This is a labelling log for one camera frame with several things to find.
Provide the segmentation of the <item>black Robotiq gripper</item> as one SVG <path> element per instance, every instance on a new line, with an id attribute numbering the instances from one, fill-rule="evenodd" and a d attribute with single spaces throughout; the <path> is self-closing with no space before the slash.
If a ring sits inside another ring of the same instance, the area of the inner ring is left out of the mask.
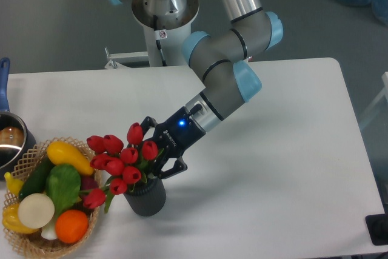
<path id="1" fill-rule="evenodd" d="M 168 179 L 187 170 L 182 158 L 184 152 L 205 135 L 205 131 L 193 120 L 193 115 L 200 110 L 202 106 L 194 106 L 191 110 L 182 107 L 163 123 L 158 123 L 150 116 L 141 122 L 143 137 L 152 130 L 148 140 L 163 150 L 153 163 L 154 176 Z"/>

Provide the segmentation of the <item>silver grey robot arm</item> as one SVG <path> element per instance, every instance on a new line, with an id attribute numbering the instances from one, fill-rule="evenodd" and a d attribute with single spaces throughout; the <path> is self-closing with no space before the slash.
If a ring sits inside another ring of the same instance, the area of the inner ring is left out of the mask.
<path id="1" fill-rule="evenodd" d="M 165 179 L 186 170 L 183 154 L 261 89 L 247 58 L 279 43 L 283 25 L 276 14 L 263 10 L 260 0 L 222 0 L 231 28 L 219 37 L 190 28 L 198 14 L 198 0 L 129 1 L 143 26 L 151 66 L 186 63 L 204 89 L 163 123 L 147 117 L 144 131 L 154 129 L 153 140 L 162 155 L 151 168 Z"/>

